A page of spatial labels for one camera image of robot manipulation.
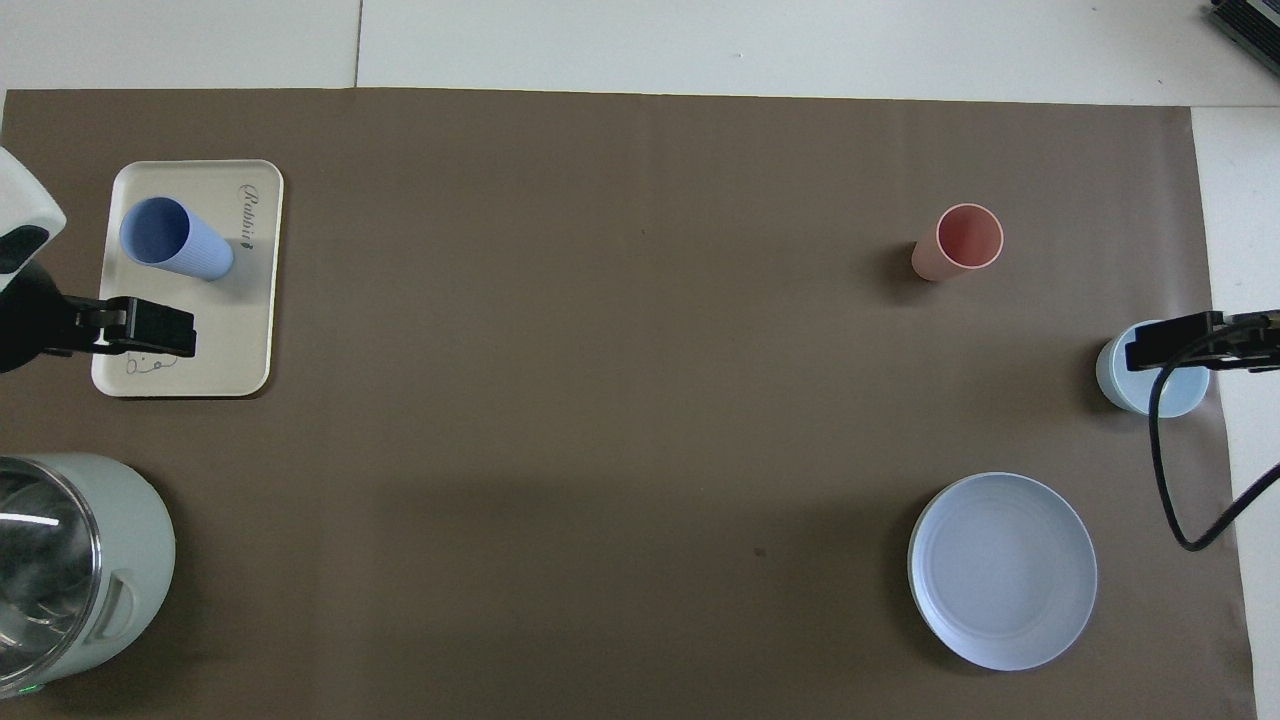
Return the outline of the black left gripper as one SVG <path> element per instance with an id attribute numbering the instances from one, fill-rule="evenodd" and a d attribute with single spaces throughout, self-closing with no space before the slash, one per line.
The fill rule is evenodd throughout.
<path id="1" fill-rule="evenodd" d="M 1 372 L 40 355 L 193 357 L 195 315 L 133 296 L 79 299 L 60 292 L 40 263 L 28 264 L 1 297 Z"/>

